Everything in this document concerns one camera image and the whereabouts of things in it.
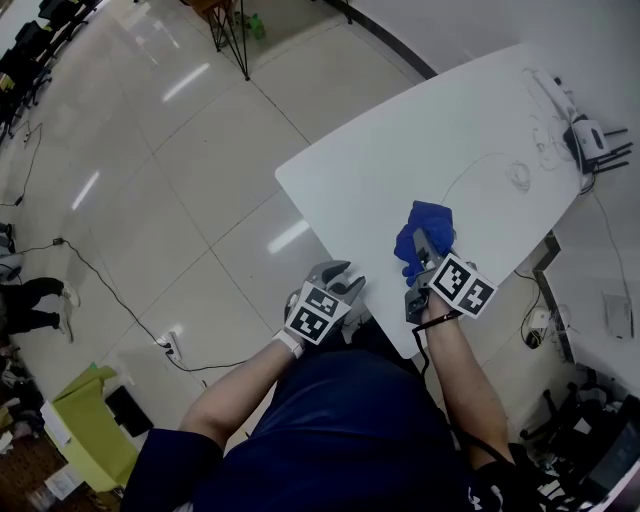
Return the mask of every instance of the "white wrist strap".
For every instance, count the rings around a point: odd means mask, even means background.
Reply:
[[[280,329],[272,339],[280,340],[281,342],[283,342],[287,347],[289,347],[291,352],[293,352],[293,355],[296,356],[296,359],[299,359],[300,356],[304,354],[304,347],[296,340],[294,340],[293,337],[284,329]]]

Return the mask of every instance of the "white sneaker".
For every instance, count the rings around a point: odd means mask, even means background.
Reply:
[[[61,295],[67,299],[74,308],[80,306],[80,296],[78,292],[76,292],[67,281],[63,281],[63,284],[64,288],[62,288]]]
[[[69,317],[64,308],[60,308],[60,323],[58,324],[58,330],[62,335],[67,338],[69,343],[73,343],[73,333],[71,332],[71,325],[69,325]]]

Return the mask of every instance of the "white cable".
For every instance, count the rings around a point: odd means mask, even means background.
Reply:
[[[604,225],[607,228],[607,234],[609,235],[609,240],[611,240],[611,245],[613,246],[613,250],[616,252],[616,256],[618,258],[618,264],[620,265],[620,275],[622,276],[622,285],[624,286],[624,293],[627,296],[627,300],[629,301],[629,305],[631,305],[631,294],[629,293],[629,286],[627,285],[627,278],[624,274],[624,265],[622,264],[622,256],[620,256],[620,251],[618,250],[618,246],[616,245],[615,240],[613,239],[613,232],[611,231],[611,225],[609,224],[609,217],[607,216],[607,212],[602,206],[600,202],[600,198],[596,191],[593,191],[593,197],[595,197],[598,206],[600,207],[600,211],[602,211],[602,216],[604,217]]]

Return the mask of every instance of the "black wristband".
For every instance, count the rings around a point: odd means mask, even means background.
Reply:
[[[446,315],[439,316],[438,318],[434,318],[433,320],[429,320],[428,322],[422,325],[419,325],[418,327],[415,327],[414,329],[412,329],[412,332],[415,335],[418,332],[426,331],[427,329],[435,325],[448,322],[449,320],[453,320],[454,318],[458,318],[460,315],[462,315],[462,313],[454,309],[453,311],[450,311]]]

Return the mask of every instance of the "person's leg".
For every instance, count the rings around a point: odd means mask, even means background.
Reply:
[[[58,329],[60,326],[60,315],[58,313],[45,313],[27,309],[24,311],[11,311],[7,318],[7,334],[18,334],[29,332],[33,329],[42,327],[53,327]]]
[[[22,285],[2,286],[0,291],[9,309],[31,309],[47,295],[62,294],[64,283],[52,277],[39,277]]]

